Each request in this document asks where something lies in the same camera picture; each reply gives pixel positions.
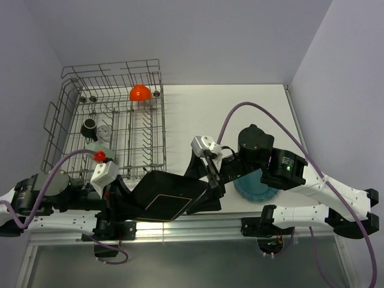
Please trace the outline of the black square floral plate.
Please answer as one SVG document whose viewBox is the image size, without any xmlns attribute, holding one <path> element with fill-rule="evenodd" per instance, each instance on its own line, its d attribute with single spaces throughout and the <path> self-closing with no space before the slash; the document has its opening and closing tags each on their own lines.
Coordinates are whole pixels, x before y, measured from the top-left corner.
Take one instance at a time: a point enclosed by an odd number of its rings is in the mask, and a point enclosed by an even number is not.
<svg viewBox="0 0 384 288">
<path fill-rule="evenodd" d="M 131 193 L 135 220 L 170 222 L 183 214 L 204 194 L 208 183 L 163 171 L 151 171 Z"/>
</svg>

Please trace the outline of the teal round plate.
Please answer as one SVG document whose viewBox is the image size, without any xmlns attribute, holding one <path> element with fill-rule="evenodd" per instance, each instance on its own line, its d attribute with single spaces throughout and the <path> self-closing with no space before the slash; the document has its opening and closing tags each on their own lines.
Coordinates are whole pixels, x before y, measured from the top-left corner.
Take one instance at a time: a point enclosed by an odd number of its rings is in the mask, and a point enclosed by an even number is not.
<svg viewBox="0 0 384 288">
<path fill-rule="evenodd" d="M 279 190 L 261 183 L 262 171 L 257 170 L 234 180 L 237 193 L 249 202 L 262 203 L 274 198 Z"/>
</svg>

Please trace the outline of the light green cup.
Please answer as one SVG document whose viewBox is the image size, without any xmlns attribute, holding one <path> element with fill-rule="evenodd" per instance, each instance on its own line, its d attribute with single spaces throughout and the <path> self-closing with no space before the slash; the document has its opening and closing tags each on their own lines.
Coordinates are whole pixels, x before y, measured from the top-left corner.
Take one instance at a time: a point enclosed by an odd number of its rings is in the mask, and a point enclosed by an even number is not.
<svg viewBox="0 0 384 288">
<path fill-rule="evenodd" d="M 96 163 L 102 163 L 107 160 L 115 161 L 115 151 L 99 144 L 97 142 L 91 142 L 85 146 L 85 149 L 95 151 L 95 155 L 91 155 L 91 159 Z"/>
</svg>

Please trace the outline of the clear drinking glass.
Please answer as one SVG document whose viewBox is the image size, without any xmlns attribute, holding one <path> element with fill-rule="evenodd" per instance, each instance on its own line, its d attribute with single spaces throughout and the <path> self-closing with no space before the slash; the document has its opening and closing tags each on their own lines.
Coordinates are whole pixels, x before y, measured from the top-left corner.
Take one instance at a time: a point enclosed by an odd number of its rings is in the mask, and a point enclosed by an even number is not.
<svg viewBox="0 0 384 288">
<path fill-rule="evenodd" d="M 112 128 L 108 125 L 101 125 L 97 128 L 97 137 L 99 141 L 110 142 L 112 137 Z"/>
</svg>

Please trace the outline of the brown mug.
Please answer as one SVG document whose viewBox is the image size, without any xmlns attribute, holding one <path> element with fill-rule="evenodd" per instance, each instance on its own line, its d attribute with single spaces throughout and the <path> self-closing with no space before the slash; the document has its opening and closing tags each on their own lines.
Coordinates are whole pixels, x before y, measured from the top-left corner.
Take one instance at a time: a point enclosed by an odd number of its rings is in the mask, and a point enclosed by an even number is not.
<svg viewBox="0 0 384 288">
<path fill-rule="evenodd" d="M 95 120 L 92 118 L 88 118 L 84 120 L 80 129 L 80 133 L 83 137 L 87 139 L 91 139 L 94 142 L 96 142 L 98 138 L 97 138 L 97 124 Z"/>
</svg>

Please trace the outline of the orange bowl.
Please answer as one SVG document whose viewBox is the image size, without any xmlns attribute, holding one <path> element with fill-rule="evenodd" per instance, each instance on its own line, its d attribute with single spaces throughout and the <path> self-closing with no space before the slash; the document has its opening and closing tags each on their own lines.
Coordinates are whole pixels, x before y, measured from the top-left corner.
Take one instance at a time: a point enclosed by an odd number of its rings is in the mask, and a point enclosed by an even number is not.
<svg viewBox="0 0 384 288">
<path fill-rule="evenodd" d="M 130 101 L 147 101 L 151 98 L 151 90 L 143 84 L 134 85 L 129 93 Z"/>
</svg>

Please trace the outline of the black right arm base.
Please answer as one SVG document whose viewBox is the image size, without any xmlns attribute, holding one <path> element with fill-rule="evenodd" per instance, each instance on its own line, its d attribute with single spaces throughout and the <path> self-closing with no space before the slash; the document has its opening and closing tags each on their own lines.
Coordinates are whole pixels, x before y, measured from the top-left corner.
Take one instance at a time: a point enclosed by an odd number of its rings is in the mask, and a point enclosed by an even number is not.
<svg viewBox="0 0 384 288">
<path fill-rule="evenodd" d="M 294 227 L 279 228 L 274 225 L 276 205 L 266 205 L 259 217 L 241 218 L 241 234 L 245 237 L 271 238 L 273 236 L 291 235 Z"/>
</svg>

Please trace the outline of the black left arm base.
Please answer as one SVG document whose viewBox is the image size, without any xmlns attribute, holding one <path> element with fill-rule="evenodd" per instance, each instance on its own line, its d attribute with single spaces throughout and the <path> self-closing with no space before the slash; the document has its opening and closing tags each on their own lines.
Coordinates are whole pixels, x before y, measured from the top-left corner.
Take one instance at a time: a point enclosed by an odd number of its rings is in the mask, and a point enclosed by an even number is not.
<svg viewBox="0 0 384 288">
<path fill-rule="evenodd" d="M 123 241 L 132 241 L 136 237 L 136 225 L 135 221 L 123 221 L 118 222 L 115 226 L 107 232 L 100 231 L 98 233 L 93 234 L 93 238 L 103 242 L 103 241 L 117 241 L 118 243 L 112 245 L 112 247 L 120 248 Z M 117 251 L 113 251 L 109 248 L 104 248 L 99 244 L 94 244 L 94 255 L 95 257 L 103 258 L 113 258 L 118 255 Z"/>
</svg>

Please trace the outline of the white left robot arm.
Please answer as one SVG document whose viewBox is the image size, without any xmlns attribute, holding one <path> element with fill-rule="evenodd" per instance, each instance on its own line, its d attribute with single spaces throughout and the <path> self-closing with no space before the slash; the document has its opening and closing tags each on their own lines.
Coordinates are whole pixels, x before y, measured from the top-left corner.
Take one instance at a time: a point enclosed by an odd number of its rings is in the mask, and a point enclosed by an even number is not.
<svg viewBox="0 0 384 288">
<path fill-rule="evenodd" d="M 89 182 L 63 170 L 38 173 L 1 196 L 1 236 L 66 231 L 104 241 L 116 237 L 121 222 L 143 212 L 121 175 L 104 164 Z"/>
</svg>

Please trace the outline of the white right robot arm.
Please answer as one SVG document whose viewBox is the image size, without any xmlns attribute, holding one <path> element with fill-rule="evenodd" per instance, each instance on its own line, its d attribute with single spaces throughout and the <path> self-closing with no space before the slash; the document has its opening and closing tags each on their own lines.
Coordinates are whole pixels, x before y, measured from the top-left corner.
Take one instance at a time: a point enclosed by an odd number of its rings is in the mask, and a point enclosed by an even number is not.
<svg viewBox="0 0 384 288">
<path fill-rule="evenodd" d="M 207 177 L 209 188 L 188 209 L 188 214 L 221 210 L 225 185 L 261 172 L 261 183 L 317 201 L 316 205 L 283 207 L 265 205 L 259 217 L 242 218 L 241 233 L 250 237 L 288 235 L 294 227 L 330 227 L 336 235 L 362 239 L 379 231 L 379 217 L 371 209 L 379 202 L 374 189 L 358 190 L 328 176 L 295 153 L 273 147 L 274 137 L 256 125 L 241 130 L 238 150 L 224 157 L 225 146 L 209 136 L 196 136 L 186 176 Z"/>
</svg>

